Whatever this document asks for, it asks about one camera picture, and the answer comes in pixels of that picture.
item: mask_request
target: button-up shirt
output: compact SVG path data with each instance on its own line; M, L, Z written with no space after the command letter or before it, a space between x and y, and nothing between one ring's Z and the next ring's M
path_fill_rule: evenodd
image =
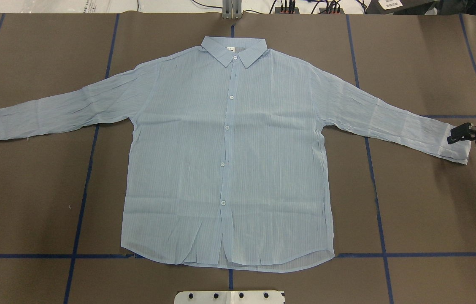
M463 164L470 150L447 145L449 124L263 39L224 37L0 109L0 140L123 119L134 131L122 246L192 266L288 272L334 257L325 125Z

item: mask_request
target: long-sleeve shirt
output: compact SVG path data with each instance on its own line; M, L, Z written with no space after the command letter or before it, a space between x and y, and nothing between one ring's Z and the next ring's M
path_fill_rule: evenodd
M123 119L134 131L122 246L192 266L289 272L334 257L326 125L462 164L470 150L447 144L452 125L263 39L224 37L0 109L0 140Z

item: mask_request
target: shirt sleeve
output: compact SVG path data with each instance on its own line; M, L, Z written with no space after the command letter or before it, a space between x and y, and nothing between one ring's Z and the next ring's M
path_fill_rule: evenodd
M471 143L446 142L454 126L396 108L330 73L311 69L311 97L325 125L467 164Z
M158 67L154 62L143 63L74 92L0 109L0 140L63 133L131 118L154 88Z

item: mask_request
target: shirt collar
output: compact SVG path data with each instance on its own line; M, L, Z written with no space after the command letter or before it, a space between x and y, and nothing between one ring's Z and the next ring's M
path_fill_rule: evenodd
M249 68L267 50L266 41L256 38L205 37L201 46L225 67L228 67L233 56L237 54L243 65ZM245 50L234 53L228 50L227 46Z

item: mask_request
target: white floor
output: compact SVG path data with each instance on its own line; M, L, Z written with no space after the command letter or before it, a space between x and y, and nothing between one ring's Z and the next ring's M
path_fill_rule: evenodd
M222 0L197 0L200 3L221 6ZM268 13L273 0L242 0L243 10ZM356 0L341 0L346 14L363 14ZM219 11L219 8L204 8L191 0L138 0L141 12L206 12ZM311 13L315 2L296 0L296 7L303 14ZM82 12L124 12L137 10L137 0L0 0L0 12L12 13L82 13Z

